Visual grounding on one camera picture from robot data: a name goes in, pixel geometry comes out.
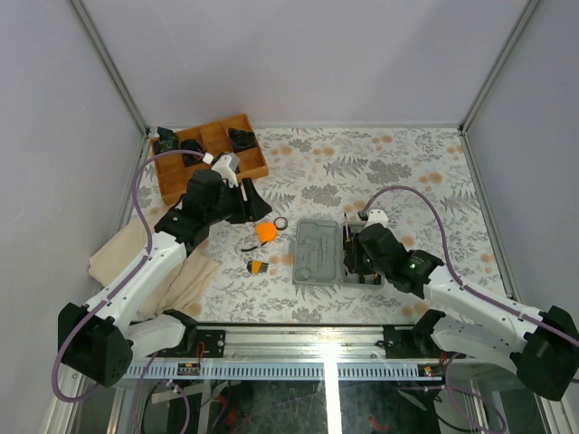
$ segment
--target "gray tray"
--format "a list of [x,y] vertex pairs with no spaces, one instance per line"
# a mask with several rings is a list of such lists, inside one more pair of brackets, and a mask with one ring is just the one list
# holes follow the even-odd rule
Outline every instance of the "gray tray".
[[[363,222],[348,224],[353,233],[360,232]],[[294,255],[292,281],[295,285],[334,285],[346,288],[382,288],[374,283],[358,283],[357,275],[346,273],[344,265],[343,223],[330,220],[300,220],[296,240],[290,245]]]

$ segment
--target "cream towel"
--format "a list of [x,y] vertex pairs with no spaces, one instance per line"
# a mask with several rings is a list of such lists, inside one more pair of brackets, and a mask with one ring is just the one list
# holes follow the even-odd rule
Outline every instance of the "cream towel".
[[[146,216],[149,226],[157,224],[165,212]],[[132,261],[147,243],[147,234],[141,221],[134,217],[89,260],[89,274],[107,286]],[[176,309],[192,315],[187,309],[207,289],[219,263],[195,250],[185,261],[169,272],[138,310],[146,318],[158,316],[167,309]]]

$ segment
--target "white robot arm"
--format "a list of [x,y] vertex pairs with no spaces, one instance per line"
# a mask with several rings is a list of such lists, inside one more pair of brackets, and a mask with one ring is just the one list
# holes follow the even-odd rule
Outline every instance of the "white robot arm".
[[546,330],[579,338],[571,316],[559,307],[542,312],[467,282],[448,264],[423,250],[406,250],[387,229],[384,211],[361,215],[366,226],[350,237],[345,264],[350,273],[379,273],[396,289],[467,316],[473,324],[429,310],[413,330],[420,347],[435,344],[514,373],[531,391],[559,401],[579,369],[579,348]]
[[[115,384],[134,357],[167,348],[189,354],[197,337],[193,318],[170,310],[141,323],[132,325],[131,321],[161,280],[207,238],[212,224],[256,222],[271,212],[251,178],[238,184],[238,156],[221,154],[213,158],[206,154],[204,162],[212,164],[212,169],[193,174],[186,194],[155,226],[150,253],[147,249],[139,252],[109,286],[84,306],[69,303],[59,314],[59,350],[67,340],[71,342],[62,350],[62,362],[98,384]],[[115,288],[121,288],[120,283],[125,281],[116,294]],[[81,321],[86,324],[78,328]]]

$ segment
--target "floral tablecloth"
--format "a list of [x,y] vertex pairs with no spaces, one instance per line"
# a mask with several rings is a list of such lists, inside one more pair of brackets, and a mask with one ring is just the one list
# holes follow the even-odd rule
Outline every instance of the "floral tablecloth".
[[[451,256],[469,280],[504,295],[489,236],[455,129],[450,128],[264,128],[256,134],[270,168],[256,181],[273,207],[267,220],[284,216],[287,230],[255,251],[251,224],[220,223],[200,249],[222,266],[188,312],[200,321],[409,324],[429,307],[387,284],[381,289],[294,286],[290,241],[300,219],[351,222],[372,194],[387,185],[410,185],[424,192],[440,212]],[[163,207],[155,167],[138,191],[146,211]],[[416,195],[385,193],[390,227],[408,248],[442,258],[441,235],[430,210]],[[269,262],[265,274],[251,275],[248,260]]]

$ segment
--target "white wall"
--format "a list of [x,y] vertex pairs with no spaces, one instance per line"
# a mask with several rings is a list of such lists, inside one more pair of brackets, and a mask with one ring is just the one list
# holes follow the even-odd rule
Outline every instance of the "white wall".
[[[523,301],[579,326],[579,2],[545,2],[470,141]],[[569,395],[579,421],[579,386]]]
[[525,3],[86,0],[152,125],[458,125]]
[[139,133],[64,0],[0,5],[0,432],[37,432],[56,324],[94,288]]

